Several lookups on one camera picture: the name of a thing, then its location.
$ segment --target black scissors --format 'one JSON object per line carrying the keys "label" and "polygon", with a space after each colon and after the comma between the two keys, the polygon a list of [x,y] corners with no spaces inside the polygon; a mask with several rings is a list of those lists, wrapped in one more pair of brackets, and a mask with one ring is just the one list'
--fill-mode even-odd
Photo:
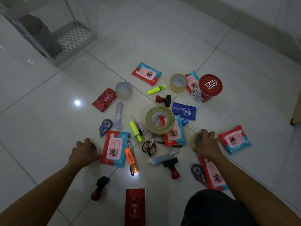
{"label": "black scissors", "polygon": [[153,138],[151,140],[146,141],[142,145],[142,151],[145,153],[148,153],[149,157],[151,157],[153,154],[155,154],[156,150],[157,150],[157,146],[154,143]]}

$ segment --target white tile floor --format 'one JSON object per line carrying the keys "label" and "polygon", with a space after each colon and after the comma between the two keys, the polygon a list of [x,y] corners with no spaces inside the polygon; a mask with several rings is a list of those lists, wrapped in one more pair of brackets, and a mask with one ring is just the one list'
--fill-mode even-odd
{"label": "white tile floor", "polygon": [[[242,125],[253,147],[233,156],[223,150],[225,155],[301,216],[300,128],[289,125],[301,89],[299,64],[178,0],[83,0],[83,5],[99,38],[59,67],[0,18],[0,211],[62,168],[77,140],[90,137],[103,146],[98,129],[103,119],[114,119],[117,102],[104,113],[91,103],[106,88],[131,83],[134,93],[124,102],[122,130],[130,131],[131,115],[144,123],[156,95],[148,96],[152,86],[131,73],[145,62],[162,71],[157,85],[168,85],[172,74],[190,70],[218,76],[222,93],[203,105],[187,91],[177,95],[167,88],[159,95],[171,94],[175,102],[198,108],[196,120],[185,127],[187,140],[201,128],[222,133]],[[145,163],[141,144],[134,151],[138,176],[130,176],[127,162],[117,170],[97,162],[85,168],[50,225],[99,225],[100,220],[122,225],[125,190],[139,187],[146,188],[147,225],[179,225],[190,196],[205,188],[190,172],[197,157],[183,147],[176,165],[181,178],[172,180],[163,166]],[[158,145],[157,154],[164,152]],[[111,181],[100,201],[90,201],[103,175]]]}

